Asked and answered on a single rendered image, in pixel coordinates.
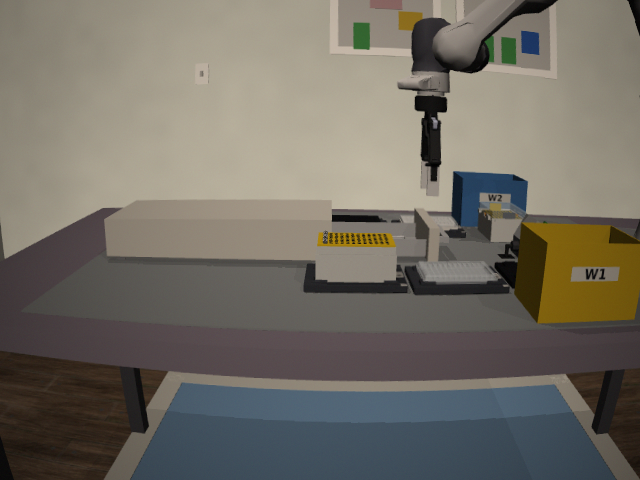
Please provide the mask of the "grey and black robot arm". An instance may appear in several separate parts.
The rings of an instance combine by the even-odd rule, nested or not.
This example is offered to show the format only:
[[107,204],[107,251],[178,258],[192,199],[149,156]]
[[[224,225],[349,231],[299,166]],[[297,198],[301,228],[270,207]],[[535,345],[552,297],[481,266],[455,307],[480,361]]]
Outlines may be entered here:
[[443,18],[421,19],[412,31],[412,75],[398,80],[397,87],[417,95],[450,93],[450,70],[471,74],[483,70],[489,61],[488,38],[513,17],[540,13],[556,1],[485,0],[453,24]]

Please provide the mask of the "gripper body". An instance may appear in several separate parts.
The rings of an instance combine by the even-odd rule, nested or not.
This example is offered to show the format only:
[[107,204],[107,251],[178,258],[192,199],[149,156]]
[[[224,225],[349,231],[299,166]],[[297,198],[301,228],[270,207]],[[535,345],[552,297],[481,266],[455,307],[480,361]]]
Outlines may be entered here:
[[419,96],[415,97],[415,110],[424,111],[424,119],[427,120],[427,132],[429,133],[429,120],[431,117],[438,120],[438,112],[447,112],[447,98],[438,96]]

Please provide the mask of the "dark grey bench mat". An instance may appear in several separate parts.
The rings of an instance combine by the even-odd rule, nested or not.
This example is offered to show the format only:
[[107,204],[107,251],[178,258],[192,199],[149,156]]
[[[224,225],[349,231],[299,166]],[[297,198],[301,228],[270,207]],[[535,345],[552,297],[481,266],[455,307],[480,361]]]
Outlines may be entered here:
[[[494,268],[505,244],[478,227],[439,242],[438,261],[484,261]],[[414,295],[405,266],[425,257],[397,256],[407,293],[304,292],[310,262],[114,259],[107,250],[21,310],[56,316],[149,324],[333,333],[455,333],[599,328],[634,320],[536,323],[514,295]]]

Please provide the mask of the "blue open-top bin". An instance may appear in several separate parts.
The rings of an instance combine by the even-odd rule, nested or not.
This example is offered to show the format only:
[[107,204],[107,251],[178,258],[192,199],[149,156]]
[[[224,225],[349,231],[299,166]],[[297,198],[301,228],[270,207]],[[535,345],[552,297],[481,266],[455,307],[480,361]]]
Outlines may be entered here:
[[514,174],[453,171],[451,216],[460,226],[478,227],[479,201],[511,202],[526,211],[527,188]]

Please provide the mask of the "yellow open-top bin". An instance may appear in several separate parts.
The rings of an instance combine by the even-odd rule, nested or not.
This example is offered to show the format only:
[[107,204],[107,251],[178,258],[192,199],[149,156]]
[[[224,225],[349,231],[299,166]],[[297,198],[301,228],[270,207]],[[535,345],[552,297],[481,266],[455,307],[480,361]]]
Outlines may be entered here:
[[521,222],[514,295],[537,324],[634,320],[639,292],[636,238],[611,225]]

